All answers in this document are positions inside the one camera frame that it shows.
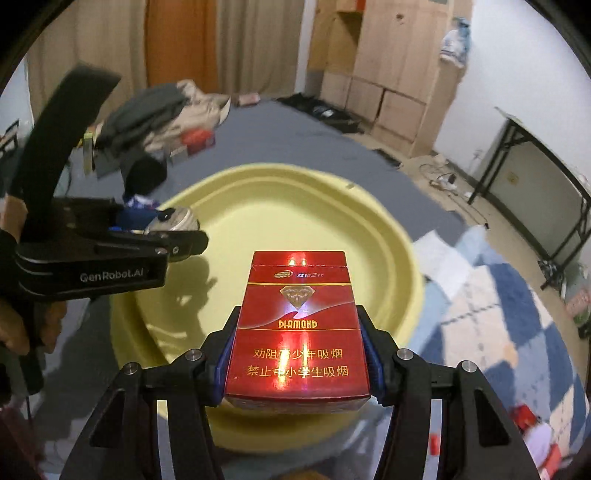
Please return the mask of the person's left hand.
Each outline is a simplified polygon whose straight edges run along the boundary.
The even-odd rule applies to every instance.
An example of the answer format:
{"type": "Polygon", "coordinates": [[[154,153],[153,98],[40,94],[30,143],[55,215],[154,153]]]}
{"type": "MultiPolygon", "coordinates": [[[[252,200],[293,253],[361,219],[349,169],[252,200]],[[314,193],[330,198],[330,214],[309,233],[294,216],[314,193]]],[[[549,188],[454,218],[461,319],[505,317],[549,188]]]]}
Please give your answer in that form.
{"type": "Polygon", "coordinates": [[[62,319],[67,312],[65,302],[36,302],[19,285],[15,250],[27,213],[23,200],[5,195],[1,209],[1,342],[17,355],[26,355],[30,351],[23,316],[25,308],[32,308],[38,322],[40,342],[47,353],[55,350],[62,331],[62,319]]]}

